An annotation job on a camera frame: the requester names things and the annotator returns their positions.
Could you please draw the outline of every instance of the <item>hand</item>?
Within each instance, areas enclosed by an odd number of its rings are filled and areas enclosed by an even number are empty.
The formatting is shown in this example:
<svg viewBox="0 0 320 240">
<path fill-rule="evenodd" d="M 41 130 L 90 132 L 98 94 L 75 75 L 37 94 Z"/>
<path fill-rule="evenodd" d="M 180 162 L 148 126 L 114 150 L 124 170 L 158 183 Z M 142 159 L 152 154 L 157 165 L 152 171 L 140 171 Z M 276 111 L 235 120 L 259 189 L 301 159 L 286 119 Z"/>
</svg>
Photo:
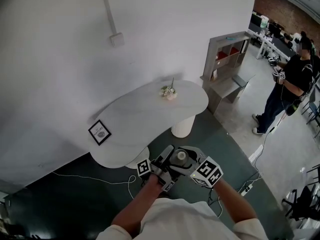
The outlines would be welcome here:
<svg viewBox="0 0 320 240">
<path fill-rule="evenodd" d="M 148 188 L 149 191 L 154 191 L 160 195 L 163 186 L 159 183 L 158 176 L 151 173 L 145 187 Z"/>
</svg>

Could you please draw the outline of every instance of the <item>black shirt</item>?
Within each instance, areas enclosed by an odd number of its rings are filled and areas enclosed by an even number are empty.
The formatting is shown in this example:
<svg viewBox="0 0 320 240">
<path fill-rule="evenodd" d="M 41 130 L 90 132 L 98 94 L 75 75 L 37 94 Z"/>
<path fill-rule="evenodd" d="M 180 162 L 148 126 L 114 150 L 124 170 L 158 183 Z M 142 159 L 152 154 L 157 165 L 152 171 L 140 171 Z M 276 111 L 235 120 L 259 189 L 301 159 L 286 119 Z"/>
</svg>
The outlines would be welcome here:
<svg viewBox="0 0 320 240">
<path fill-rule="evenodd" d="M 302 91 L 307 92 L 313 79 L 313 70 L 309 59 L 301 60 L 300 58 L 299 55 L 294 55 L 283 71 L 285 73 L 285 80 L 299 87 Z M 299 99 L 298 96 L 289 91 L 284 85 L 279 90 L 282 92 L 282 100 L 293 102 Z"/>
</svg>

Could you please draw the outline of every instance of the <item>white table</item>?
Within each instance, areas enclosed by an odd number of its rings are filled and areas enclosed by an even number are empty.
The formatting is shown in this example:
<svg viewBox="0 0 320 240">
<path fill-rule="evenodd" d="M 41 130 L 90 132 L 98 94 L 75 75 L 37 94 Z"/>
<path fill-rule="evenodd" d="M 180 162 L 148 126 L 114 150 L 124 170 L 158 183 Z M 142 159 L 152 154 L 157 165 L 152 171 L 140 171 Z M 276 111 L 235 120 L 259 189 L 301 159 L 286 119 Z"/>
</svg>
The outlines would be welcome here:
<svg viewBox="0 0 320 240">
<path fill-rule="evenodd" d="M 262 51 L 263 49 L 265 48 L 265 45 L 267 44 L 271 49 L 274 50 L 275 53 L 279 54 L 281 57 L 285 58 L 287 61 L 290 60 L 290 57 L 285 55 L 281 50 L 279 50 L 273 43 L 271 43 L 271 40 L 272 38 L 269 38 L 269 37 L 265 37 L 264 35 L 261 35 L 261 34 L 258 34 L 256 32 L 253 32 L 251 29 L 248 29 L 247 31 L 250 35 L 252 36 L 256 36 L 258 38 L 260 38 L 262 40 L 262 44 L 261 44 L 261 47 L 260 47 L 260 50 L 256 56 L 256 59 L 260 59 L 261 57 L 261 54 L 262 54 Z"/>
<path fill-rule="evenodd" d="M 175 80 L 174 100 L 159 95 L 161 87 L 172 81 L 152 82 L 116 99 L 97 120 L 111 136 L 100 146 L 88 133 L 89 151 L 95 161 L 108 168 L 134 168 L 137 157 L 149 155 L 146 147 L 161 133 L 179 122 L 203 112 L 208 106 L 206 92 L 194 82 Z"/>
</svg>

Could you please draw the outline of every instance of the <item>white wall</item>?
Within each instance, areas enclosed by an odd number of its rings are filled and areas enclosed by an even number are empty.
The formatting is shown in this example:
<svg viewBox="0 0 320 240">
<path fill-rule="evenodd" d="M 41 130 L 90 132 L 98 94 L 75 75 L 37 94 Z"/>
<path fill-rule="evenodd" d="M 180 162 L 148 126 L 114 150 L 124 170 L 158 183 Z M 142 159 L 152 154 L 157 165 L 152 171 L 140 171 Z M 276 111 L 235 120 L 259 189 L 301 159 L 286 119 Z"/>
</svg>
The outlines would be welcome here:
<svg viewBox="0 0 320 240">
<path fill-rule="evenodd" d="M 162 77 L 199 81 L 209 39 L 248 28 L 254 0 L 0 0 L 0 179 L 25 186 L 89 152 L 89 118 Z"/>
</svg>

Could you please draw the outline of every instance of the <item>sneaker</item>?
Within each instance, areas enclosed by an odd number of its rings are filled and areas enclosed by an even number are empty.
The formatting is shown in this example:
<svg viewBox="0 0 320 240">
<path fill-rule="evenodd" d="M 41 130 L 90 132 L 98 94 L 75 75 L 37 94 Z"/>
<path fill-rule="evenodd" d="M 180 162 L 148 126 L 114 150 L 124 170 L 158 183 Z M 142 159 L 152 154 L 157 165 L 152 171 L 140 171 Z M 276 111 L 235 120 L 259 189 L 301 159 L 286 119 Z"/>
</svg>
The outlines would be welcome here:
<svg viewBox="0 0 320 240">
<path fill-rule="evenodd" d="M 252 132 L 253 132 L 255 135 L 262 135 L 262 134 L 264 134 L 263 132 L 260 132 L 257 127 L 252 128 Z"/>
<path fill-rule="evenodd" d="M 258 123 L 259 125 L 259 115 L 258 114 L 252 114 L 252 118 Z"/>
</svg>

